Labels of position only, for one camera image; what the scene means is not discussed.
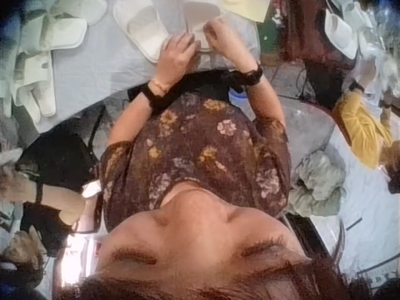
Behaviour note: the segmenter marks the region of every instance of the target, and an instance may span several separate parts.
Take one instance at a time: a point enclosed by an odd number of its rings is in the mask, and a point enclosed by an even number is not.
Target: folded clothing
[[[296,168],[299,176],[289,192],[287,211],[303,217],[333,216],[340,210],[345,171],[320,150],[305,157]]]
[[[296,173],[312,190],[312,196],[317,201],[326,200],[334,189],[343,185],[346,177],[346,172],[334,165],[321,150],[305,157],[296,168]]]

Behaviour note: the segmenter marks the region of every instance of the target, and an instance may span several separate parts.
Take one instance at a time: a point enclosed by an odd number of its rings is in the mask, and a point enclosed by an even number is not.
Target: floral dress
[[[186,93],[152,117],[135,141],[113,144],[103,154],[106,227],[159,208],[182,181],[276,217],[288,203],[289,175],[288,139],[279,121],[251,122],[226,102]]]

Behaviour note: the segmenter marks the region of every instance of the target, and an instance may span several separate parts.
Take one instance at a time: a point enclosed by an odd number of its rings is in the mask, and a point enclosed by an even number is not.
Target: display table
[[[108,0],[106,15],[88,28],[83,43],[76,49],[52,52],[57,113],[42,117],[35,124],[39,133],[110,96],[124,98],[118,92],[145,83],[154,74],[155,65],[124,35],[113,16],[116,0]],[[153,0],[170,34],[186,29],[183,1]],[[259,58],[259,41],[254,22],[224,13],[227,23],[238,31],[246,46]],[[204,54],[199,69],[232,68],[222,57]]]

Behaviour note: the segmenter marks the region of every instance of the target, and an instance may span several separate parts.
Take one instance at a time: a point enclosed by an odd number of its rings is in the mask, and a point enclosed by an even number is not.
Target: yellow jacket
[[[345,92],[332,111],[353,153],[371,169],[379,164],[382,145],[393,143],[390,131],[390,109],[383,109],[381,121],[370,115],[361,95]]]

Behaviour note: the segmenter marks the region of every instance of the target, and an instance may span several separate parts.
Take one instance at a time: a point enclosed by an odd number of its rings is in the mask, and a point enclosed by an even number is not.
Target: black wrist strap
[[[360,85],[357,81],[354,80],[354,81],[350,84],[349,90],[350,90],[350,91],[353,91],[353,90],[355,90],[355,89],[359,89],[360,91],[362,91],[363,94],[365,93],[364,87],[363,87],[362,85]]]
[[[35,203],[41,204],[43,200],[43,183],[40,181],[36,181],[36,198]]]
[[[166,105],[163,101],[163,97],[155,95],[149,88],[148,84],[142,87],[142,93],[149,100],[150,107],[152,109],[152,114],[161,114],[169,105]]]
[[[229,85],[238,93],[243,92],[242,86],[255,86],[261,80],[264,74],[263,67],[260,64],[257,65],[256,70],[252,70],[247,73],[239,71],[231,71],[227,80],[230,82]]]

